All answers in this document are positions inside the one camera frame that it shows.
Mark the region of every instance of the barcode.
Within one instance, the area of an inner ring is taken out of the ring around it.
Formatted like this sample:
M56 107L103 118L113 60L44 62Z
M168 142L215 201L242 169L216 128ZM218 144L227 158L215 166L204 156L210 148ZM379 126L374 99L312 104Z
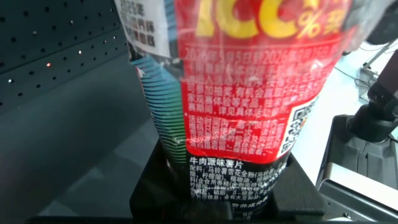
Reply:
M282 141L283 145L279 151L279 156L293 147L314 104L315 100L307 106L293 108L293 116L290 117L290 121L287 123L287 130Z

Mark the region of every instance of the percent sign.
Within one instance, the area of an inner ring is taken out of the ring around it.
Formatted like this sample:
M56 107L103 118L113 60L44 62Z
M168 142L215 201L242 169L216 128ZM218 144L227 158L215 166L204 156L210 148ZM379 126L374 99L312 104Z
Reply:
M321 25L315 22L322 12L317 12L315 15L312 11L305 11L298 19L298 24L303 28L303 30L298 34L297 38L302 38L305 34L312 38L321 32Z

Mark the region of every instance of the plastic packaging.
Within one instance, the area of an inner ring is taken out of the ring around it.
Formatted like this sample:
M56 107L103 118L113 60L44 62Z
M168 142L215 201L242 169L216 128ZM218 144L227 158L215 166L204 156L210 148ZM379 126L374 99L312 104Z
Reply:
M115 1L177 185L246 217L267 202L341 53L391 2Z

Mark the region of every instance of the pegboard panel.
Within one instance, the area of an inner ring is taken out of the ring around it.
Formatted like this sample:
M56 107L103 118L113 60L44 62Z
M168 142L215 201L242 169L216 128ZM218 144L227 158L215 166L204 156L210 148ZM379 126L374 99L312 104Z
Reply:
M119 26L112 0L0 1L0 74Z
M4 73L0 75L0 114L123 53L126 42L117 29Z

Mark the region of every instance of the red label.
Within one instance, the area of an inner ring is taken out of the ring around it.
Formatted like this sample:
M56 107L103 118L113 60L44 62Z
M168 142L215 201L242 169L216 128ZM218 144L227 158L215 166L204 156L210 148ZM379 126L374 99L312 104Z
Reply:
M348 42L348 2L175 0L187 150L260 164L288 152Z

